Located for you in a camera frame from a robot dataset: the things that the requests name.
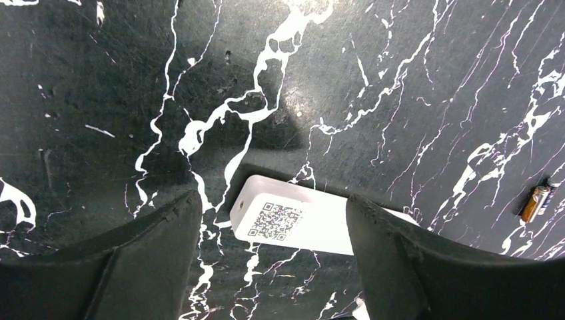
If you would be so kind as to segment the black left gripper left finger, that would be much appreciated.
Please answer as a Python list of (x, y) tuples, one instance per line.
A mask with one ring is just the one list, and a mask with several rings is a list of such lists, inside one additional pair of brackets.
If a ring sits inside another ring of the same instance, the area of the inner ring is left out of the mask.
[(2, 319), (178, 319), (203, 214), (196, 191), (48, 255), (1, 264)]

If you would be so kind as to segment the white remote control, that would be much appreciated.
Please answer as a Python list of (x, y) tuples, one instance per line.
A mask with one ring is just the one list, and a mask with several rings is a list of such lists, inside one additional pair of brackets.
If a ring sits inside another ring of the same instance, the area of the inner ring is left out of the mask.
[(251, 175), (229, 212), (241, 241), (354, 257), (356, 233), (347, 221), (349, 195), (337, 195)]

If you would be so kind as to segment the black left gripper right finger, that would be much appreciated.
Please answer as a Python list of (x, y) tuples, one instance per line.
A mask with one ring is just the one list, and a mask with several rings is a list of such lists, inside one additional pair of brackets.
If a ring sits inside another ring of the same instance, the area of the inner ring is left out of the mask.
[(563, 319), (564, 260), (475, 249), (352, 195), (346, 223), (371, 319)]

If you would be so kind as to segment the AA battery black copper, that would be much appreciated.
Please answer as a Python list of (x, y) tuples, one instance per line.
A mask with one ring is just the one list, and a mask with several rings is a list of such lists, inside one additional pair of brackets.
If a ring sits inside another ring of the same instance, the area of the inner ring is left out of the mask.
[(549, 193), (547, 194), (541, 209), (539, 210), (539, 215), (545, 214), (549, 204), (552, 202), (553, 197), (555, 196), (557, 189), (561, 186), (562, 182), (557, 180), (555, 177), (549, 177), (546, 181), (546, 186), (549, 189)]

